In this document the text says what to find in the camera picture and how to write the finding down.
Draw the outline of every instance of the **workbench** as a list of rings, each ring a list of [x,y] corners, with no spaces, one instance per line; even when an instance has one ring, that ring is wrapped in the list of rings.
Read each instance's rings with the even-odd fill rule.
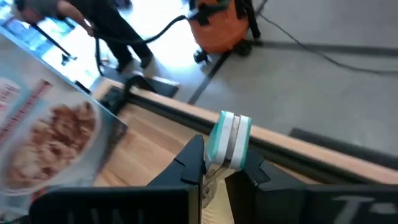
[[[123,88],[121,83],[103,79],[92,97],[100,100],[114,87]],[[189,121],[215,123],[218,113],[188,105],[156,93],[131,89],[136,97],[135,103],[127,104],[118,114],[128,125],[125,137],[118,143],[95,181],[95,186],[143,186],[160,174],[180,152],[183,146],[196,134],[207,134],[193,129]],[[186,124],[181,121],[187,116]],[[293,164],[278,161],[276,156],[264,150],[266,159],[278,168],[308,184],[345,184],[348,182],[366,182],[398,184],[398,173],[395,170],[373,164],[340,152],[299,141],[270,130],[253,126],[251,129],[252,144],[263,142],[269,149],[291,152],[308,159],[308,163],[316,170],[314,164],[328,167],[326,171],[303,172],[308,164]],[[304,169],[292,167],[304,166]],[[335,175],[329,171],[336,170]],[[228,194],[224,182],[220,182],[215,199],[202,212],[202,223],[232,223],[232,213],[228,202]]]

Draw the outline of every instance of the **vacuum hose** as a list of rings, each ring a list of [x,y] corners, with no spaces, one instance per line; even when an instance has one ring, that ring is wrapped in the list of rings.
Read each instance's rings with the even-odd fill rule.
[[[159,37],[161,37],[164,33],[166,33],[166,31],[168,31],[176,22],[178,21],[182,21],[188,19],[186,16],[181,15],[181,16],[177,16],[175,19],[173,19],[172,21],[169,22],[169,24],[167,24],[167,26],[165,26],[162,31],[160,31],[158,34],[156,34],[153,37],[150,37],[146,40],[123,40],[123,39],[118,39],[118,38],[113,38],[113,37],[108,37],[105,36],[101,33],[98,32],[97,29],[94,29],[94,38],[95,38],[95,61],[96,61],[96,65],[97,65],[97,69],[99,71],[99,74],[101,76],[103,76],[103,73],[101,71],[100,65],[101,65],[101,52],[100,52],[100,39],[103,40],[108,40],[108,41],[112,41],[112,42],[118,42],[120,44],[127,44],[127,45],[134,45],[134,44],[141,44],[141,43],[151,43],[152,41],[157,40]]]

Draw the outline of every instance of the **dark clothing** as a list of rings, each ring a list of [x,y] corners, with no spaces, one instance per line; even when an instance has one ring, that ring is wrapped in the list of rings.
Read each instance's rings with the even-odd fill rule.
[[[43,16],[59,18],[61,16],[57,12],[58,2],[59,0],[30,0],[30,7]],[[142,40],[130,24],[120,16],[112,0],[69,0],[69,3],[89,19],[102,35],[123,40]],[[107,40],[105,42],[119,63],[132,60],[126,44]],[[146,44],[134,44],[131,47],[140,58],[151,55]]]
[[[108,0],[95,0],[92,5],[92,13],[88,15],[98,32],[102,35],[119,38],[123,40],[142,40],[137,32],[124,20],[116,7]],[[119,63],[129,62],[132,60],[130,51],[126,44],[105,41],[112,54],[119,60]],[[131,45],[132,49],[139,58],[151,55],[148,46],[145,43]]]

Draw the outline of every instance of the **sunlit floor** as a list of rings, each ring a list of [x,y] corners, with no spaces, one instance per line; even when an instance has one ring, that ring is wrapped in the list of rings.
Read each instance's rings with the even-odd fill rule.
[[[398,3],[389,0],[374,4],[371,0],[347,4],[344,0],[281,0],[267,3],[264,14],[304,42],[398,47],[397,39],[393,38],[398,36],[398,14],[392,12]],[[377,18],[369,16],[375,7],[380,12]],[[183,11],[180,0],[133,0],[132,10],[121,13],[138,33],[148,37]],[[259,27],[264,40],[290,41],[261,19]],[[79,44],[71,44],[75,39]],[[69,65],[57,67],[90,85],[98,76],[93,40],[78,28],[64,42],[65,48],[79,59],[70,63],[71,68],[67,68]],[[85,55],[81,55],[82,46],[88,52]],[[156,60],[145,70],[145,75],[181,84],[175,98],[184,102],[192,97],[220,58],[220,55],[212,55],[208,64],[198,65],[193,61],[192,55],[198,46],[187,22],[173,26],[149,47]],[[103,57],[110,57],[115,66],[116,61],[104,44],[102,49]],[[59,64],[57,54],[57,49],[53,49],[45,59],[50,64]],[[360,67],[398,70],[397,58],[331,56]],[[75,69],[72,65],[84,69]],[[139,62],[133,69],[139,70]],[[232,54],[195,104],[213,111],[246,114],[253,118],[254,124],[280,133],[288,134],[292,128],[302,128],[398,156],[397,86],[398,74],[354,73],[304,51],[253,48],[247,58]]]

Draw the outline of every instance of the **person's leg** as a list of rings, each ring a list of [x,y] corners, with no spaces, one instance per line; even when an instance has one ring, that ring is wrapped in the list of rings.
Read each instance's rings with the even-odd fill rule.
[[[113,37],[113,38],[120,38],[119,36],[114,35],[111,29],[109,29],[106,25],[102,24],[100,21],[97,19],[92,19],[94,25],[96,26],[96,29],[98,32],[100,32],[103,35]],[[132,61],[132,55],[127,47],[126,44],[120,44],[117,42],[113,41],[108,41],[105,40],[106,45],[109,47],[111,50],[112,54],[116,57],[118,60],[118,67],[117,71],[120,73],[122,72],[126,66]]]
[[[101,8],[102,15],[106,15],[107,25],[109,25],[115,35],[124,40],[143,41],[130,24],[120,16],[115,6],[109,4],[110,1],[103,1],[98,7]],[[131,44],[132,49],[141,59],[141,67],[148,66],[152,59],[152,52],[145,43]]]

